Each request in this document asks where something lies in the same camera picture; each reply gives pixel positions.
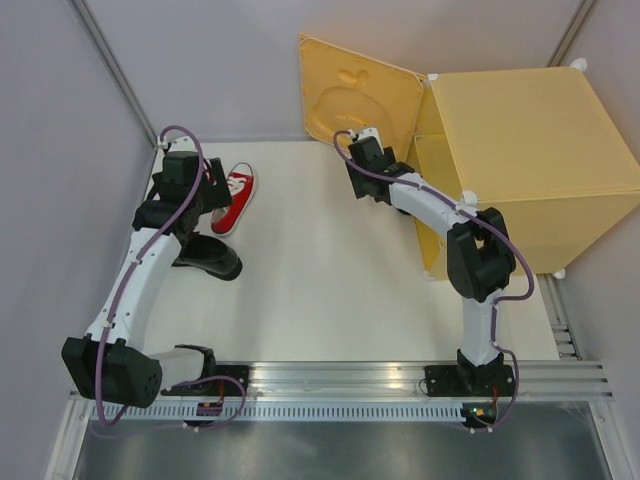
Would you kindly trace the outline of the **black patent loafer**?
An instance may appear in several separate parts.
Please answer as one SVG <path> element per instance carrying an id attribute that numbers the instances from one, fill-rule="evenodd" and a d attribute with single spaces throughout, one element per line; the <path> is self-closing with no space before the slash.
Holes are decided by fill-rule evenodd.
<path id="1" fill-rule="evenodd" d="M 172 266 L 196 268 L 223 281 L 236 279 L 243 269 L 233 248 L 218 238 L 201 234 L 189 237 Z"/>

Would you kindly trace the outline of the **yellow cabinet door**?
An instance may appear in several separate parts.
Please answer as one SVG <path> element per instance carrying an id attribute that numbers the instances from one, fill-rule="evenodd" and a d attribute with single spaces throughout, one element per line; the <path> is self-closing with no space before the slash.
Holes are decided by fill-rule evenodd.
<path id="1" fill-rule="evenodd" d="M 406 159 L 425 75 L 303 33 L 299 70 L 304 128 L 312 138 L 331 144 L 338 130 L 375 127 L 395 157 Z"/>

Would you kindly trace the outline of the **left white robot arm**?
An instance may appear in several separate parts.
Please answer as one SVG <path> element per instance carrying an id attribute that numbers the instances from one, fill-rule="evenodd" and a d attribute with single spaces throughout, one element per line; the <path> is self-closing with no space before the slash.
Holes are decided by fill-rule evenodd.
<path id="1" fill-rule="evenodd" d="M 218 384 L 215 356 L 207 347 L 178 344 L 147 356 L 144 340 L 153 306 L 172 267 L 196 268 L 231 281 L 242 271 L 236 252 L 200 234 L 202 215 L 227 207 L 232 196 L 218 158 L 168 152 L 137 208 L 123 267 L 104 306 L 81 338 L 66 339 L 61 356 L 79 394 L 146 408 L 158 394 L 184 383 L 206 396 Z"/>

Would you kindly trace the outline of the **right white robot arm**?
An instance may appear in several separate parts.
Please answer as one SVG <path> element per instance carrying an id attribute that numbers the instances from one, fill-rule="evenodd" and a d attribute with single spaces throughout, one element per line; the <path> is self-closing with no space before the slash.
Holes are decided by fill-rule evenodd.
<path id="1" fill-rule="evenodd" d="M 428 396 L 513 395 L 514 371 L 495 345 L 494 302 L 516 267 L 501 213 L 455 201 L 396 161 L 392 149 L 381 147 L 374 136 L 355 137 L 348 150 L 347 170 L 357 197 L 369 196 L 411 215 L 445 241 L 447 278 L 462 300 L 463 339 L 455 363 L 425 366 Z"/>

